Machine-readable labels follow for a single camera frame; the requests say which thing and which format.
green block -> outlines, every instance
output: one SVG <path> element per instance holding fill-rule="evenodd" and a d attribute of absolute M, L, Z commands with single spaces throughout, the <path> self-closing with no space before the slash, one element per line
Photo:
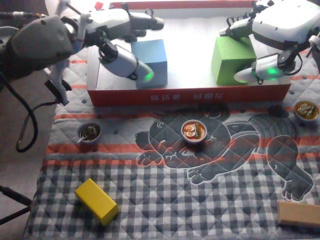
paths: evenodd
<path fill-rule="evenodd" d="M 217 85 L 246 85 L 234 79 L 235 73 L 251 65 L 257 57 L 248 37 L 234 40 L 219 36 L 215 40 L 212 56 L 212 70 Z"/>

yellow block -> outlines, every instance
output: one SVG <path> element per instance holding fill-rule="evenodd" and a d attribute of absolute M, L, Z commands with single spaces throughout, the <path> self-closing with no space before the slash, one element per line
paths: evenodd
<path fill-rule="evenodd" d="M 117 214 L 118 206 L 91 178 L 75 190 L 76 196 L 94 212 L 102 225 L 107 225 Z"/>

quilted blanket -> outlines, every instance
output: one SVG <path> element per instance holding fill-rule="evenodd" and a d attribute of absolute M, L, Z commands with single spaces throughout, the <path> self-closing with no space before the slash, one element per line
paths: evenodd
<path fill-rule="evenodd" d="M 320 204 L 318 123 L 299 123 L 299 100 L 320 104 L 320 77 L 305 58 L 283 102 L 93 107 L 88 50 L 64 79 L 70 104 L 55 110 L 25 239 L 320 239 L 320 230 L 280 226 L 277 201 Z M 202 121 L 203 144 L 181 125 Z M 97 144 L 77 144 L 81 123 L 101 125 Z M 106 227 L 76 198 L 88 178 L 118 204 Z"/>

brown block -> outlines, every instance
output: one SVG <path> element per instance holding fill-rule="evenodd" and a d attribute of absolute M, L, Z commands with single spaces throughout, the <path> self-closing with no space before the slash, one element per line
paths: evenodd
<path fill-rule="evenodd" d="M 277 211 L 279 224 L 320 227 L 320 205 L 278 201 Z"/>

blue cube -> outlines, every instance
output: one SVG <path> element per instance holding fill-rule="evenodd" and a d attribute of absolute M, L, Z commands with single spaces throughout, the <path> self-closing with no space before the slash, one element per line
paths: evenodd
<path fill-rule="evenodd" d="M 162 39 L 131 43 L 131 52 L 154 71 L 150 82 L 136 82 L 137 88 L 156 88 L 168 84 L 168 63 Z"/>

